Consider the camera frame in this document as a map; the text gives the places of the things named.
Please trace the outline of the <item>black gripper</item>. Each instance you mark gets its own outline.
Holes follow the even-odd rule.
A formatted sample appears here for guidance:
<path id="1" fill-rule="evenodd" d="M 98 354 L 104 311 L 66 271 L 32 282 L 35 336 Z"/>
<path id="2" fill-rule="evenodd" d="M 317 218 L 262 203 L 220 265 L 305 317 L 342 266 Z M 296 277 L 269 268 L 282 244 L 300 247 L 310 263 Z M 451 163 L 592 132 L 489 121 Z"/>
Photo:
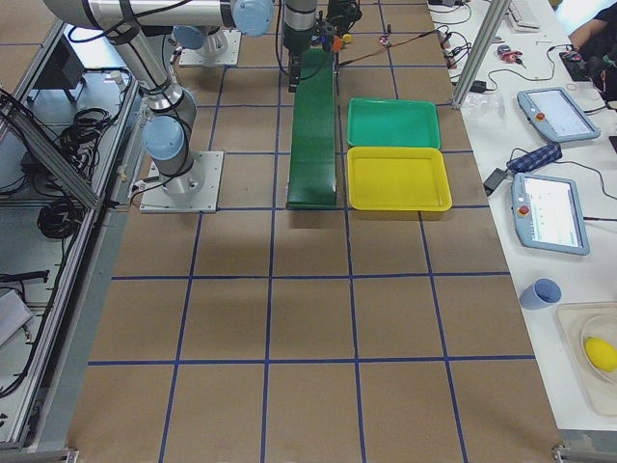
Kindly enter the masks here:
<path id="1" fill-rule="evenodd" d="M 332 51 L 333 37 L 349 34 L 361 18 L 362 11 L 358 1 L 330 0 L 326 15 L 320 12 L 316 18 L 315 43 L 324 51 Z"/>

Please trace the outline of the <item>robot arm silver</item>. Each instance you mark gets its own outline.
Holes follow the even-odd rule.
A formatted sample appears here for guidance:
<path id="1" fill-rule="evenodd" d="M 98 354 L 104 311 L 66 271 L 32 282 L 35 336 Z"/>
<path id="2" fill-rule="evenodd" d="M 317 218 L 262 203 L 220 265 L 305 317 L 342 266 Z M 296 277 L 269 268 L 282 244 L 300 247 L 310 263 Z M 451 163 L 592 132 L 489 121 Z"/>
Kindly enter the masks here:
<path id="1" fill-rule="evenodd" d="M 206 168 L 189 148 L 197 103 L 178 83 L 148 42 L 147 27 L 225 26 L 250 37 L 269 28 L 271 1 L 46 1 L 62 21 L 105 38 L 136 77 L 151 119 L 143 146 L 170 197 L 190 198 L 203 188 Z"/>
<path id="2" fill-rule="evenodd" d="M 272 18 L 282 34 L 282 45 L 288 51 L 288 65 L 282 72 L 288 76 L 288 90 L 294 93 L 303 77 L 302 56 L 312 46 L 320 45 L 324 52 L 333 53 L 342 37 L 362 18 L 355 1 L 331 1 L 326 14 L 317 10 L 315 1 L 281 1 L 274 9 L 271 1 L 231 1 L 221 4 L 221 17 L 228 22 L 225 32 L 218 25 L 176 25 L 175 40 L 184 48 L 201 57 L 201 63 L 211 66 L 223 55 L 230 56 L 229 39 L 242 34 L 258 37 L 270 28 Z"/>

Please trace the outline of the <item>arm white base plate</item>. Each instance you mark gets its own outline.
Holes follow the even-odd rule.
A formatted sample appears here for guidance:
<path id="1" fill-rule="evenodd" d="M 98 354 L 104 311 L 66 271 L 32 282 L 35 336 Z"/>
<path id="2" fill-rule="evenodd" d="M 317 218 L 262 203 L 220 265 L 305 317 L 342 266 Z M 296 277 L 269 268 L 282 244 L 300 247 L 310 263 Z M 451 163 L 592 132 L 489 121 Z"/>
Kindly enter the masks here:
<path id="1" fill-rule="evenodd" d="M 178 63 L 183 68 L 235 67 L 241 37 L 241 33 L 236 30 L 218 30 L 208 35 L 200 48 L 182 46 Z"/>
<path id="2" fill-rule="evenodd" d="M 156 177 L 141 195 L 139 209 L 144 213 L 213 213 L 217 209 L 224 164 L 222 151 L 192 151 L 192 169 L 160 186 L 158 168 L 150 162 L 149 173 Z"/>

